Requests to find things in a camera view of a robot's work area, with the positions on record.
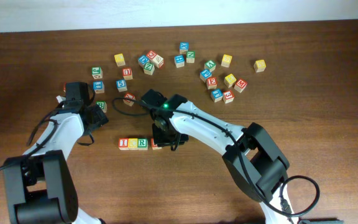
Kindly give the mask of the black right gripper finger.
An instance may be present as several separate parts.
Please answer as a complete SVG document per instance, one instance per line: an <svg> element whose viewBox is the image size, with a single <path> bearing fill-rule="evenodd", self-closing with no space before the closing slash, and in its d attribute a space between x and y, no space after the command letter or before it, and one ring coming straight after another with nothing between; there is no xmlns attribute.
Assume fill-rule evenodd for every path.
<svg viewBox="0 0 358 224"><path fill-rule="evenodd" d="M177 144L177 135L171 131L164 131L157 127L156 124L152 125L152 134L154 143L159 147L170 146L174 148Z"/></svg>
<svg viewBox="0 0 358 224"><path fill-rule="evenodd" d="M171 143L171 151L176 151L180 145L188 142L189 137L187 134L176 133Z"/></svg>

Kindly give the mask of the red A block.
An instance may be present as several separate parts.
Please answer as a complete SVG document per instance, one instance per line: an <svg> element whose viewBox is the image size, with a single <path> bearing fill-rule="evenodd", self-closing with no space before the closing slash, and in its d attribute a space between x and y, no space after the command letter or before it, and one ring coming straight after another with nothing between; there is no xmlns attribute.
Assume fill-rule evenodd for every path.
<svg viewBox="0 0 358 224"><path fill-rule="evenodd" d="M155 143L154 138L151 139L151 146L153 150L161 149L161 147Z"/></svg>

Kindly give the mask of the green B block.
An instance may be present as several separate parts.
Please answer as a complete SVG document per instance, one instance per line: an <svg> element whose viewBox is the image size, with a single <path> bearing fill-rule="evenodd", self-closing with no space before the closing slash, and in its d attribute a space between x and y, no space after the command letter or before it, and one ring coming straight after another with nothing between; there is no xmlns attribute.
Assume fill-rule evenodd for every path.
<svg viewBox="0 0 358 224"><path fill-rule="evenodd" d="M102 109L104 113L107 113L107 103L105 101L97 101L96 104Z"/></svg>

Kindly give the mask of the green R block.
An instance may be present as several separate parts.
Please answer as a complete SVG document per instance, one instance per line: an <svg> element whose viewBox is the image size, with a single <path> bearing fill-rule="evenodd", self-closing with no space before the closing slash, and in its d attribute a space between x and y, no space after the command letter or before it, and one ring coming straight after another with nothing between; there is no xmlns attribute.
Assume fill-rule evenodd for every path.
<svg viewBox="0 0 358 224"><path fill-rule="evenodd" d="M149 148L149 142L147 138L138 138L137 140L138 150L147 150Z"/></svg>

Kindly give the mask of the red number block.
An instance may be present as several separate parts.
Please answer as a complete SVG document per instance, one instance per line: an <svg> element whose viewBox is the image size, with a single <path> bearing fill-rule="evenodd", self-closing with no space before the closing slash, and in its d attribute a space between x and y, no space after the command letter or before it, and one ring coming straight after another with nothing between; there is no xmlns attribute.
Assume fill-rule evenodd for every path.
<svg viewBox="0 0 358 224"><path fill-rule="evenodd" d="M123 151L129 149L128 140L128 138L119 138L118 147L120 150Z"/></svg>

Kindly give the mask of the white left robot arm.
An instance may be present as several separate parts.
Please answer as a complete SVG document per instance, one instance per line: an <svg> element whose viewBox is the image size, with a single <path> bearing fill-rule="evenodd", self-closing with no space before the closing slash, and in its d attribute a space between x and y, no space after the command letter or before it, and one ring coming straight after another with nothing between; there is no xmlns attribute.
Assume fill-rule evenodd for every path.
<svg viewBox="0 0 358 224"><path fill-rule="evenodd" d="M42 123L48 126L21 156L4 162L4 185L11 223L94 223L101 218L79 208L75 185L67 165L79 138L91 136L108 122L93 104L94 90L84 82L65 85L65 99Z"/></svg>

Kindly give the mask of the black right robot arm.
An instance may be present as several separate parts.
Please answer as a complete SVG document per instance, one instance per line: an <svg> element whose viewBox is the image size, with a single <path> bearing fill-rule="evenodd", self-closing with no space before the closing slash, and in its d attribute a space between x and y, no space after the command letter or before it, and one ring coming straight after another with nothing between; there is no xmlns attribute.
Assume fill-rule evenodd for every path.
<svg viewBox="0 0 358 224"><path fill-rule="evenodd" d="M266 223L298 223L287 199L288 159L259 124L227 123L180 95L150 89L141 98L150 111L156 145L172 151L193 137L218 152L238 188L259 202Z"/></svg>

